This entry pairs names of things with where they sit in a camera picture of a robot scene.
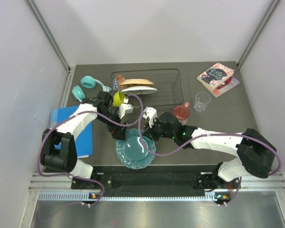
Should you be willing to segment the teal scalloped plate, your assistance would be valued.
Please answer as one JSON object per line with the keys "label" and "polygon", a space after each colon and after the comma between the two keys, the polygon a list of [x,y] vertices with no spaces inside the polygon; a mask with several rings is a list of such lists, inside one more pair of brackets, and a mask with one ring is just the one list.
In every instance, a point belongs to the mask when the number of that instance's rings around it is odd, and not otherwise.
{"label": "teal scalloped plate", "polygon": [[125,141],[116,140],[115,152],[120,162],[133,170],[144,169],[155,159],[141,143],[138,129],[127,130]]}

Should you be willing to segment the black wire dish rack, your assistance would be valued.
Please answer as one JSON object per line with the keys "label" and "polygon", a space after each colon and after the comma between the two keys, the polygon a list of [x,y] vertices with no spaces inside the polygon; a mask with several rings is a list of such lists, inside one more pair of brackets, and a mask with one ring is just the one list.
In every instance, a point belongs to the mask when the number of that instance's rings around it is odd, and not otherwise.
{"label": "black wire dish rack", "polygon": [[118,75],[125,79],[147,79],[154,83],[156,92],[138,96],[144,106],[174,107],[183,102],[180,72],[176,68],[115,71],[111,74],[111,83]]}

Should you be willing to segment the white watermelon plate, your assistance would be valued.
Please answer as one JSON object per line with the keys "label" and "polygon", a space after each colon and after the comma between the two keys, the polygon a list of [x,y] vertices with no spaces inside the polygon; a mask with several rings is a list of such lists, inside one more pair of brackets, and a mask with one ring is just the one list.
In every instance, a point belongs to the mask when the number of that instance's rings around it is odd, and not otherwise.
{"label": "white watermelon plate", "polygon": [[154,87],[150,87],[150,86],[133,86],[133,87],[129,87],[129,88],[121,90],[121,93],[125,95],[132,95],[132,94],[147,95],[147,94],[156,93],[157,91],[158,89]]}

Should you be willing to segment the beige bird plate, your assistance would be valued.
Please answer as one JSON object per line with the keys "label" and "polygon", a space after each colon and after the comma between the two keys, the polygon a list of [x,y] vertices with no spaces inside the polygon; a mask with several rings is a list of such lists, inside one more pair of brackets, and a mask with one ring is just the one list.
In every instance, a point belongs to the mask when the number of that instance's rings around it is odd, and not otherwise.
{"label": "beige bird plate", "polygon": [[120,86],[130,86],[130,85],[147,85],[153,86],[154,83],[147,79],[126,79],[119,84]]}

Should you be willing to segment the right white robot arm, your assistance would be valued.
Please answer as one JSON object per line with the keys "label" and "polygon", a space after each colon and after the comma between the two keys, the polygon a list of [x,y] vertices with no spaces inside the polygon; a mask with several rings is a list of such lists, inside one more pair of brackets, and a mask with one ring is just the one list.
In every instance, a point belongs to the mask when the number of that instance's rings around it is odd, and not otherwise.
{"label": "right white robot arm", "polygon": [[147,120],[143,135],[155,142],[168,138],[182,149],[205,149],[234,156],[231,161],[220,162],[214,170],[212,182],[218,188],[239,177],[252,175],[266,179],[270,175],[276,148],[255,129],[248,128],[243,133],[207,131],[183,125],[169,112],[158,116],[151,107],[142,117]]}

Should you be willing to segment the pink floral mug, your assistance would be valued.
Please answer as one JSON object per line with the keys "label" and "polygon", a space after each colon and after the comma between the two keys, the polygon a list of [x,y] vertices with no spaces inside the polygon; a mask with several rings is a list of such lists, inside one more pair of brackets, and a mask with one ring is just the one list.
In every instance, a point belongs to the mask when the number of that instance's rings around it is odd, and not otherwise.
{"label": "pink floral mug", "polygon": [[183,105],[178,105],[173,109],[173,115],[177,117],[180,123],[183,125],[187,124],[188,118],[190,116],[190,110],[189,110],[189,103],[186,102]]}

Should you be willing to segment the blue white patterned bowl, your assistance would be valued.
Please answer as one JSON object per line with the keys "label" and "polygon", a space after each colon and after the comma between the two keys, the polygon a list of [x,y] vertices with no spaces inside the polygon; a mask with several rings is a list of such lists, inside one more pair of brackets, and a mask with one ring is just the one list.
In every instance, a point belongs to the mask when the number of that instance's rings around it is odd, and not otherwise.
{"label": "blue white patterned bowl", "polygon": [[113,79],[113,90],[115,90],[115,91],[120,90],[116,78]]}

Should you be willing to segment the lime green bowl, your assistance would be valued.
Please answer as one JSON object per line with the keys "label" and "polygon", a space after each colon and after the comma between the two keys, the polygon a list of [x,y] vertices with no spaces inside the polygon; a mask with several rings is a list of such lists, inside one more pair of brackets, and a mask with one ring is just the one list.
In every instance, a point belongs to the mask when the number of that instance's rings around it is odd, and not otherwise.
{"label": "lime green bowl", "polygon": [[119,107],[123,103],[125,98],[126,96],[122,94],[120,91],[116,92],[113,96],[113,106]]}

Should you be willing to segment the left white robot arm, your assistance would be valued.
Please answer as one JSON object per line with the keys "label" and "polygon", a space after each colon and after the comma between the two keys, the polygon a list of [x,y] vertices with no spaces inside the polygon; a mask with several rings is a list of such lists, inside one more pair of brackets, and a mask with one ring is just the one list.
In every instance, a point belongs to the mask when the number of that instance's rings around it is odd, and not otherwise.
{"label": "left white robot arm", "polygon": [[76,111],[66,120],[43,132],[39,149],[39,165],[82,178],[87,188],[98,184],[98,176],[93,174],[93,166],[78,159],[75,141],[81,132],[94,120],[107,125],[112,137],[125,140],[127,123],[121,120],[133,107],[124,99],[118,110],[110,109],[112,96],[100,91],[95,98],[85,98]]}

